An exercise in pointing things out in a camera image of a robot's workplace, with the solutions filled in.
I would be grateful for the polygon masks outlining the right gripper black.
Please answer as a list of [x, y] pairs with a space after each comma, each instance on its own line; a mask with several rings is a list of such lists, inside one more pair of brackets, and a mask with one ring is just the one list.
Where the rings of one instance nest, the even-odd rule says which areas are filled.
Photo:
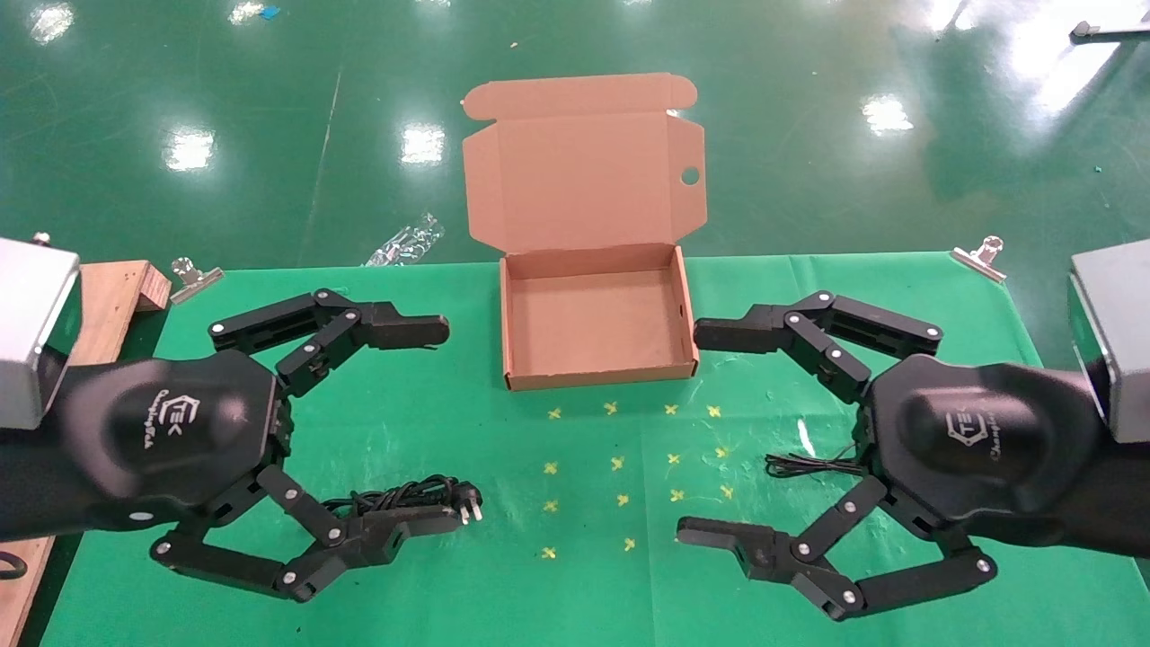
[[[835, 622], [992, 581], [995, 561], [965, 532], [1019, 547], [1071, 545], [1070, 492], [1104, 439], [1087, 380], [1035, 365], [952, 365], [931, 357], [941, 340], [936, 324], [829, 291], [791, 306], [751, 306], [739, 319], [695, 319], [702, 351], [781, 351], [841, 402], [861, 401], [858, 442], [875, 478], [856, 484], [798, 536], [682, 517], [678, 542], [731, 552], [747, 579], [792, 586]], [[871, 382], [871, 369], [843, 342], [903, 360]], [[828, 552], [889, 492], [894, 515], [917, 534], [931, 533], [942, 557], [851, 581]]]

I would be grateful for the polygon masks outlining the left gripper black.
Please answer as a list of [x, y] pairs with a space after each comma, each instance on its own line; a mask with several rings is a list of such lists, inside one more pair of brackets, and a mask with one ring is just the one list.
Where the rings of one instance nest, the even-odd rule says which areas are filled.
[[[407, 316], [390, 300], [353, 302], [320, 288], [218, 319], [208, 332], [223, 352], [83, 365], [66, 376], [54, 405], [62, 457], [54, 483], [63, 487], [54, 496], [55, 531], [184, 521], [152, 545], [153, 561], [199, 581], [305, 603], [342, 573], [390, 564], [411, 537], [463, 526], [463, 482], [454, 476], [320, 502], [270, 465], [288, 457], [288, 396], [304, 396], [365, 347], [439, 347], [448, 339], [445, 316]], [[275, 365], [277, 378], [247, 356], [296, 341]], [[255, 486], [313, 539], [286, 563], [205, 541], [209, 523], [250, 507]]]

